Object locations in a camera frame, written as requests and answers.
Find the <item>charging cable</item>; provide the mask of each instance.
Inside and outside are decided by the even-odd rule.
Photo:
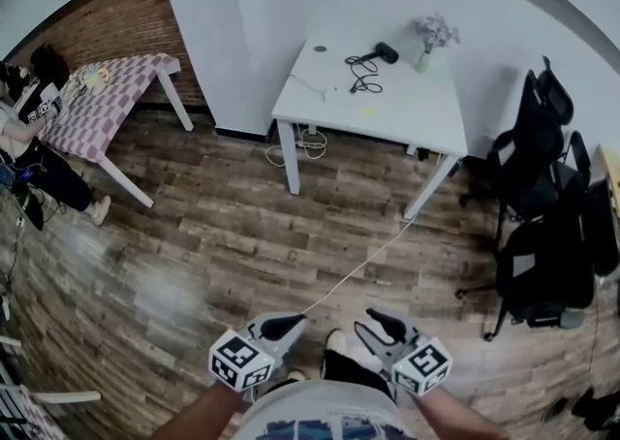
[[[323,141],[305,141],[303,139],[304,135],[309,135],[310,134],[310,129],[309,128],[304,128],[303,130],[299,129],[299,125],[296,123],[295,127],[297,127],[297,134],[299,135],[299,140],[295,142],[295,145],[297,147],[300,147],[303,149],[303,151],[306,153],[306,157],[308,159],[311,160],[315,160],[315,159],[321,159],[323,156],[325,156],[326,152],[327,152],[327,137],[322,134],[321,132],[317,131],[317,135],[320,135],[323,138]],[[266,158],[266,160],[272,164],[273,166],[275,166],[276,168],[283,168],[284,167],[284,163],[276,163],[275,161],[273,161],[270,157],[269,157],[269,152],[271,152],[273,149],[279,149],[282,148],[282,145],[273,145],[272,147],[268,148],[265,152],[264,152],[264,157]],[[314,149],[317,151],[320,151],[319,154],[317,155],[310,155],[310,153],[308,152],[308,149]]]
[[[321,304],[323,301],[325,301],[329,296],[331,296],[336,290],[338,290],[338,287],[340,287],[340,285],[342,285],[344,282],[346,282],[349,278],[351,278],[359,269],[362,269],[363,267],[365,267],[368,263],[370,263],[375,257],[377,257],[379,254],[381,254],[384,250],[386,250],[388,247],[390,247],[396,240],[398,240],[400,237],[402,237],[402,235],[405,233],[405,231],[414,223],[414,221],[416,220],[416,216],[414,215],[413,218],[411,218],[407,224],[402,228],[402,230],[398,233],[398,235],[396,235],[392,240],[384,243],[381,247],[379,247],[375,252],[373,252],[373,254],[371,256],[369,256],[366,261],[364,261],[363,263],[357,265],[357,267],[355,267],[353,269],[353,271],[351,271],[347,276],[345,276],[342,280],[340,280],[338,283],[336,283],[329,292],[327,292],[324,296],[322,296],[319,300],[317,300],[316,302],[314,302],[312,305],[309,305],[308,307],[306,307],[303,311],[301,311],[301,314],[305,314],[307,313],[309,310],[315,308],[317,305]]]

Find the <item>cable on floor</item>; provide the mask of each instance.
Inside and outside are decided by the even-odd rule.
[[[379,94],[384,91],[384,88],[379,83],[374,81],[366,81],[366,79],[379,76],[379,68],[373,61],[361,60],[360,56],[349,56],[345,59],[345,63],[349,65],[349,68],[351,68],[351,73],[353,73],[356,77],[355,83],[349,89],[352,94],[355,94],[356,92],[372,92],[374,94]],[[356,73],[354,66],[361,66],[369,73],[366,75],[359,75]]]
[[[67,214],[67,207],[61,203],[57,203],[57,204],[58,206],[56,207],[56,209],[47,217],[47,219],[43,220],[43,224],[47,223],[47,221],[53,218],[54,214],[56,214],[56,212],[58,212],[59,209],[60,209],[60,214],[62,214],[63,216]]]
[[[323,141],[322,142],[314,142],[314,141],[305,141],[303,139],[303,136],[306,133],[310,133],[310,129],[309,128],[304,128],[303,130],[299,129],[299,125],[295,124],[295,127],[297,128],[297,134],[299,135],[299,140],[295,142],[295,146],[296,147],[300,147],[303,149],[303,151],[306,153],[306,157],[308,159],[311,160],[315,160],[315,159],[321,159],[323,156],[325,156],[326,152],[327,152],[327,137],[322,134],[321,132],[319,132],[317,130],[317,135],[320,135],[321,137],[323,137]],[[276,168],[283,168],[284,167],[284,162],[282,163],[276,163],[275,161],[273,161],[270,157],[269,157],[269,152],[271,152],[273,149],[278,149],[278,148],[282,148],[282,145],[272,145],[271,147],[269,147],[265,152],[264,152],[264,157],[266,158],[266,160],[272,164],[273,166],[275,166]],[[321,152],[319,152],[319,154],[312,156],[310,155],[310,153],[308,152],[308,149],[314,149],[314,150],[319,150]]]
[[[7,294],[10,289],[11,289],[11,276],[13,275],[13,269],[16,267],[16,263],[17,263],[17,245],[19,244],[19,241],[21,240],[21,237],[23,236],[23,233],[26,231],[26,225],[25,223],[22,226],[17,225],[17,230],[15,231],[15,241],[11,244],[11,247],[9,248],[9,250],[11,252],[14,253],[13,255],[13,262],[11,264],[11,268],[9,269],[9,271],[4,272],[2,271],[2,274],[4,275],[4,293]]]
[[[336,283],[329,292],[327,292],[324,296],[322,296],[319,300],[314,302],[312,305],[306,307],[303,311],[301,311],[301,314],[307,313],[309,310],[313,309],[317,305],[324,302],[329,296],[331,296],[336,290],[338,290],[338,287],[340,287],[344,282],[346,282],[349,278],[351,278],[359,269],[365,267],[368,263],[370,263],[370,261],[372,261],[375,257],[377,257],[377,255],[379,255],[381,252],[387,249],[390,245],[392,245],[396,240],[402,237],[405,231],[414,223],[415,220],[416,220],[416,216],[414,215],[414,217],[411,218],[407,222],[407,224],[402,228],[402,230],[398,233],[398,235],[396,235],[392,240],[384,243],[381,247],[379,247],[371,256],[369,256],[366,259],[366,261],[357,265],[357,267],[355,267],[353,271],[351,271],[347,276],[345,276],[342,280]]]

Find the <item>black cable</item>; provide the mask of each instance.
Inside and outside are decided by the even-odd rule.
[[[383,92],[384,88],[379,83],[375,83],[374,81],[366,81],[366,79],[378,76],[379,68],[377,65],[373,61],[360,61],[360,59],[360,56],[349,56],[345,59],[345,63],[347,63],[349,68],[351,68],[351,73],[353,73],[356,77],[356,82],[349,89],[349,91],[352,94],[355,94],[356,92],[372,92],[374,94]],[[356,70],[354,70],[354,66],[361,66],[370,73],[360,76],[356,73]]]
[[[588,375],[590,377],[590,387],[594,387],[592,385],[592,363],[594,362],[594,351],[597,348],[597,336],[599,334],[599,297],[598,297],[598,290],[595,292],[594,295],[594,305],[596,307],[596,311],[597,311],[597,317],[596,317],[596,323],[594,326],[594,342],[592,343],[592,352],[590,353],[590,365],[588,366]]]
[[[56,214],[58,209],[60,209],[60,214],[62,214],[63,216],[65,214],[67,214],[67,207],[64,204],[61,204],[61,203],[57,203],[57,204],[58,204],[58,207],[49,215],[49,217],[47,219],[43,220],[43,224],[47,223],[47,221],[49,221],[51,218],[53,218],[54,214]]]

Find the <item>shoe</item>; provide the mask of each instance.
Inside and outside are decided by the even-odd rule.
[[[304,375],[301,371],[294,369],[288,374],[287,380],[296,380],[297,382],[303,382],[307,380],[307,378],[306,375]]]
[[[580,418],[585,418],[592,412],[592,408],[595,404],[594,397],[594,389],[590,387],[584,395],[582,395],[579,400],[573,406],[573,410],[571,414],[573,416],[578,416]]]
[[[334,351],[341,356],[347,355],[347,349],[349,345],[347,343],[347,335],[342,330],[333,330],[328,336],[325,342],[325,349]]]
[[[93,223],[100,227],[106,216],[108,215],[109,206],[112,204],[112,199],[109,196],[105,196],[98,203],[94,203],[93,207],[95,208],[95,212],[93,212],[91,218]]]

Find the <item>table leg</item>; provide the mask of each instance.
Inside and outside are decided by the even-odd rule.
[[[301,185],[299,183],[299,168],[297,167],[297,150],[295,147],[293,125],[287,121],[278,119],[278,134],[280,134],[284,167],[287,171],[287,179],[289,180],[289,191],[297,196],[299,195]]]
[[[181,120],[181,124],[183,125],[183,128],[185,128],[185,130],[187,130],[188,132],[191,132],[192,130],[194,130],[194,125],[192,124],[192,120],[187,114],[187,111],[183,107],[183,103],[181,103],[181,100],[179,99],[178,94],[176,93],[176,89],[174,88],[174,85],[172,85],[172,81],[171,81],[171,78],[168,76],[168,73],[166,73],[165,71],[161,71],[157,74],[157,77],[159,78],[159,81],[162,83],[162,86],[164,87],[164,91],[166,92],[166,95],[168,96],[168,99],[170,100],[172,107],[176,111],[176,115],[178,116],[178,119]]]
[[[127,190],[127,192],[146,205],[146,207],[153,206],[153,200],[144,194],[144,192],[142,192],[136,184],[125,175],[124,172],[120,171],[110,159],[104,157],[99,164],[112,178],[120,183],[120,185]]]
[[[88,392],[39,393],[32,395],[44,404],[77,404],[101,400],[101,394],[95,390]]]
[[[411,219],[418,214],[418,211],[428,201],[428,198],[433,195],[433,192],[437,190],[437,187],[439,187],[457,161],[458,158],[456,156],[448,156],[446,154],[440,158],[434,173],[426,178],[426,182],[419,191],[418,196],[405,207],[405,213],[403,214],[405,219]]]

